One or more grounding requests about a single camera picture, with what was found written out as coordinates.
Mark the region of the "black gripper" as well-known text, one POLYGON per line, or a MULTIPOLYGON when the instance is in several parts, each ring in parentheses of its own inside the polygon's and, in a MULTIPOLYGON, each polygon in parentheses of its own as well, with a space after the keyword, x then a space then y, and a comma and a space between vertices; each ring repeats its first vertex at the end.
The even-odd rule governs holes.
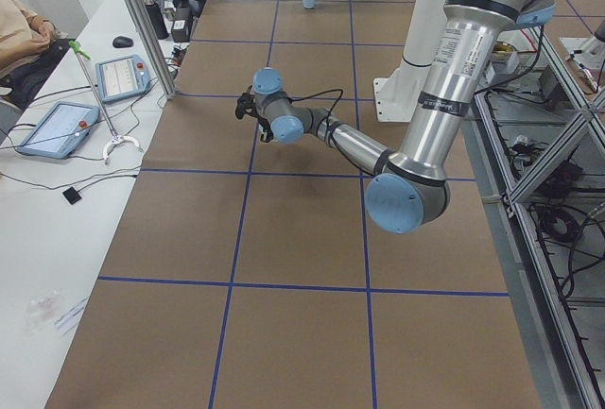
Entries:
POLYGON ((236 101, 235 117, 242 120, 245 116, 253 117, 256 120, 261 143, 270 143, 273 140, 269 122, 261 114, 254 96, 250 93, 242 93, 236 101))

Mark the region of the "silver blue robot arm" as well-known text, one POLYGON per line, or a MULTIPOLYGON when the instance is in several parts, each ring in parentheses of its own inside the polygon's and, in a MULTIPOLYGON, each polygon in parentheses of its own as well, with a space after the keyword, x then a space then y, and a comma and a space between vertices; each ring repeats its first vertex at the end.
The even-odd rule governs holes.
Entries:
POLYGON ((365 206, 376 225, 392 233, 415 231, 447 209, 443 165, 497 38, 504 31, 542 26, 553 10, 554 0, 444 0, 444 30, 398 151, 327 109, 300 106, 284 91, 280 73, 269 67, 254 74, 235 116, 254 118, 266 143, 291 144, 305 134, 322 139, 373 176, 365 206))

